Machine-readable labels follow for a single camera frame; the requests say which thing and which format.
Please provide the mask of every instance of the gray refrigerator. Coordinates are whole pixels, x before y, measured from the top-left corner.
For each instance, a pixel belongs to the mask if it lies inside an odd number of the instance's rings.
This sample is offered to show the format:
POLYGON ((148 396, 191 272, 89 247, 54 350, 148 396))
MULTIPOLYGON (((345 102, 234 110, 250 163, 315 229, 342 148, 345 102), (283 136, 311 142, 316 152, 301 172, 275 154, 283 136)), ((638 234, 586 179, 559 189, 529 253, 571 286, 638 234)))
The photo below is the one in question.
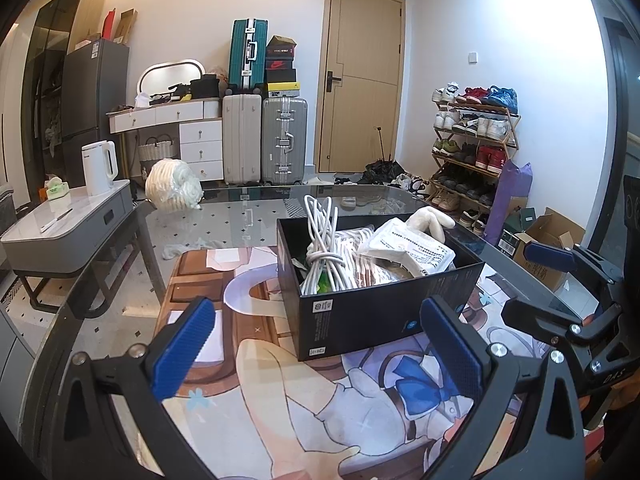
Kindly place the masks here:
POLYGON ((126 102, 129 47, 97 40, 66 56, 62 76, 62 153, 69 187, 84 186, 82 147, 113 140, 118 178, 123 175, 120 143, 109 131, 107 113, 126 102))

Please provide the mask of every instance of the electric kettle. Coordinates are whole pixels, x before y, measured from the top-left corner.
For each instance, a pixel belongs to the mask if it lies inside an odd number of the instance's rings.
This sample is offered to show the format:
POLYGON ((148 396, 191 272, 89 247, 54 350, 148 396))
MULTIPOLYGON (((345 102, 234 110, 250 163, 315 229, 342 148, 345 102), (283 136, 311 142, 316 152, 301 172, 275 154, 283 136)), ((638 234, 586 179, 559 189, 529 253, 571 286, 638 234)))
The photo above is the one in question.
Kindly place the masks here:
POLYGON ((118 176, 116 146, 111 140, 99 140, 82 147, 84 181, 89 196, 100 195, 111 190, 118 176))

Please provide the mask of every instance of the silver suitcase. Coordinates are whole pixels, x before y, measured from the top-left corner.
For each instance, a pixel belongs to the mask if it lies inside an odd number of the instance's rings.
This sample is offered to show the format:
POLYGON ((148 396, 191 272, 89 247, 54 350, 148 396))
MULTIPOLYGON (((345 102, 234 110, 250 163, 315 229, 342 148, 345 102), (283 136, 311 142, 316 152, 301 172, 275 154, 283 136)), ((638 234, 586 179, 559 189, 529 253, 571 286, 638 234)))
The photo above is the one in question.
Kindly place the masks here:
POLYGON ((229 95, 222 100, 222 159, 227 184, 260 180, 259 95, 229 95))
POLYGON ((262 103, 262 181, 301 182, 305 173, 306 101, 297 97, 262 103))

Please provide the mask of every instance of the blue textured pad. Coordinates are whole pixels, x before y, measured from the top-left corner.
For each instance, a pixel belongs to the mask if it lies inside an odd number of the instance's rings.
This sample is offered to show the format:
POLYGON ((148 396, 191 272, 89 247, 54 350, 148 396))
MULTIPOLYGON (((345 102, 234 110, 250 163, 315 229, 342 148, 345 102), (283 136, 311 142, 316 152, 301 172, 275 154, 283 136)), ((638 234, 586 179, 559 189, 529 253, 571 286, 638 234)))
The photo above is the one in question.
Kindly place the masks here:
POLYGON ((530 242, 524 247, 524 257, 532 264, 539 264, 560 272, 575 270, 574 254, 566 249, 530 242))
POLYGON ((211 334, 215 321, 213 302, 205 298, 178 329, 154 365, 151 391, 158 401, 176 394, 211 334))
POLYGON ((432 298, 422 302, 420 324, 446 367, 443 375, 448 372, 460 394, 478 402, 483 394, 482 366, 432 298))

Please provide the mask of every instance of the drawer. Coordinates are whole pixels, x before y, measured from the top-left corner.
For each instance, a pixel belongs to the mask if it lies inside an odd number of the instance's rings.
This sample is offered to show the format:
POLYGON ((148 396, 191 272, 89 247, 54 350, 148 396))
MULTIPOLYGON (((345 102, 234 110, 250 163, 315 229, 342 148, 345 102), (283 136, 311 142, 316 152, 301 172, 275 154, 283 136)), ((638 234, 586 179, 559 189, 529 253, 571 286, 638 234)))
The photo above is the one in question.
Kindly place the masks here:
POLYGON ((180 146, 180 158, 184 162, 209 162, 222 160, 222 141, 190 142, 180 146))
POLYGON ((156 108, 156 124, 181 123, 202 118, 202 101, 162 105, 156 108))
POLYGON ((113 119, 115 130, 111 131, 112 134, 135 130, 137 128, 145 128, 146 126, 156 124, 156 109, 136 110, 128 114, 116 115, 113 119))
POLYGON ((192 162, 189 164, 189 167, 200 180, 223 180, 225 177, 222 170, 221 160, 215 160, 212 162, 192 162))
POLYGON ((222 121, 180 124, 180 144, 203 140, 222 140, 222 121))
POLYGON ((204 101, 204 118, 216 119, 222 117, 222 102, 220 99, 204 101))

